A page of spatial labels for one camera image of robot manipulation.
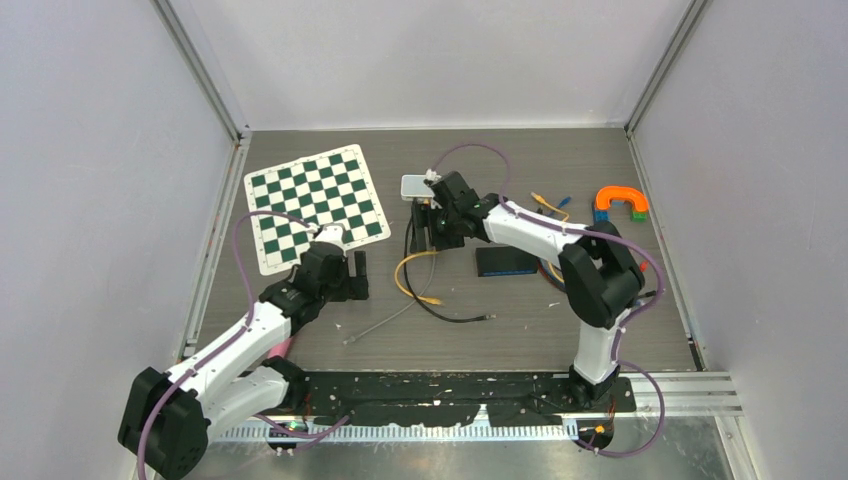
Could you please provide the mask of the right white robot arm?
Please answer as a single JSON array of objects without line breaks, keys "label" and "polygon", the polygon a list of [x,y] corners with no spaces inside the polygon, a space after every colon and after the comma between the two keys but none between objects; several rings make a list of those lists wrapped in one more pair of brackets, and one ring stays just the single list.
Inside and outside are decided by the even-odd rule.
[{"label": "right white robot arm", "polygon": [[645,278],[626,242],[608,221],[591,226],[556,221],[496,193],[479,196],[461,174],[405,175],[403,199],[413,226],[437,251],[466,240],[513,247],[557,263],[568,303],[580,320],[578,350],[566,385],[574,403],[596,410],[620,372],[615,355],[624,320],[635,311]]}]

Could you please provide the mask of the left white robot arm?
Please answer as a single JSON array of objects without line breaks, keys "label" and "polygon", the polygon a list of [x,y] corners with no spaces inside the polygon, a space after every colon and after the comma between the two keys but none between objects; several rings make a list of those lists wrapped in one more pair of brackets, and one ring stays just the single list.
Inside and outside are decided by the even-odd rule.
[{"label": "left white robot arm", "polygon": [[349,276],[338,240],[320,236],[301,255],[290,280],[268,286],[229,330],[189,359],[160,372],[152,367],[132,381],[117,440],[136,456],[136,473],[182,479],[208,444],[248,417],[276,407],[298,412],[307,398],[304,372],[292,362],[261,354],[296,335],[337,301]]}]

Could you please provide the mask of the black network switch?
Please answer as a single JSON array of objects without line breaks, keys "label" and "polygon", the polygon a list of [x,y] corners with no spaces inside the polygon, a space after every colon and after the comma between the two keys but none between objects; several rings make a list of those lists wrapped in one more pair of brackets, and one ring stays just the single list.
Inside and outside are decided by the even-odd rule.
[{"label": "black network switch", "polygon": [[477,248],[474,258],[479,277],[533,275],[538,272],[536,258],[515,247]]}]

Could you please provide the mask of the white router box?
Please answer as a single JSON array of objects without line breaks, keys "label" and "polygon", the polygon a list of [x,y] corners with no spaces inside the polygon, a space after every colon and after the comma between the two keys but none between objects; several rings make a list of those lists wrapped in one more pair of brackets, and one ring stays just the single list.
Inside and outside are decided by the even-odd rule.
[{"label": "white router box", "polygon": [[423,174],[406,174],[400,180],[400,197],[404,201],[432,199],[433,191],[426,183],[427,176]]}]

